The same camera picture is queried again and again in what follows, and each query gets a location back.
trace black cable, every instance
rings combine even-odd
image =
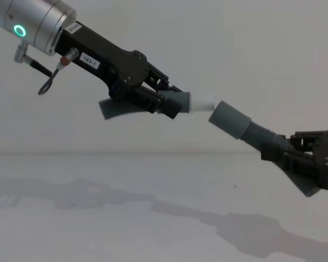
[[[45,94],[50,89],[50,87],[52,86],[52,82],[53,82],[53,80],[56,77],[58,72],[59,72],[59,70],[56,69],[54,71],[54,73],[52,74],[52,76],[48,79],[48,81],[40,88],[40,90],[38,92],[39,96],[42,96],[43,94]]]
[[[39,72],[43,73],[44,75],[51,77],[52,76],[52,72],[50,70],[48,70],[46,67],[44,67],[42,64],[40,64],[38,61],[33,60],[30,63],[30,66],[36,70],[38,70]]]

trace white wall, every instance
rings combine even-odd
[[[328,262],[328,192],[258,155],[0,156],[0,262]]]
[[[290,135],[328,129],[328,0],[66,0],[81,22],[138,49],[194,96],[216,95]],[[19,40],[0,29],[0,152],[246,152],[209,114],[102,119],[104,83],[72,65],[51,92],[13,62]],[[58,57],[30,50],[53,68]]]

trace gray rubber cap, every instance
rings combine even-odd
[[[251,118],[221,101],[209,118],[209,122],[234,138],[240,139],[248,129]]]
[[[190,92],[174,92],[174,91],[158,91],[159,94],[162,94],[165,98],[170,98],[175,102],[182,105],[181,113],[190,112],[190,103],[191,103],[191,94]]]

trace label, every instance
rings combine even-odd
[[[94,59],[93,57],[87,55],[86,53],[81,53],[79,60],[83,61],[85,64],[98,69],[100,62]]]
[[[66,31],[70,34],[74,34],[77,30],[81,29],[82,26],[76,22],[66,27]]]

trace cable connector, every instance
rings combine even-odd
[[[53,72],[51,77],[48,79],[48,81],[40,88],[38,95],[42,96],[45,94],[50,87],[52,86],[52,82],[56,75],[59,73],[60,70],[62,70],[64,67],[69,65],[73,60],[75,60],[79,56],[79,50],[72,47],[69,49],[69,51],[61,57],[60,62],[56,66],[56,70]]]
[[[26,63],[35,70],[38,70],[39,72],[43,73],[44,75],[48,76],[49,78],[52,76],[52,72],[48,70],[46,67],[44,67],[42,64],[40,64],[38,61],[34,60],[32,57],[27,55],[28,51],[28,44],[24,41],[19,44],[19,46],[16,49],[15,53],[15,62],[16,63]]]
[[[72,47],[69,51],[61,57],[60,62],[58,63],[56,69],[59,71],[64,67],[68,66],[73,60],[75,60],[79,56],[79,50]]]

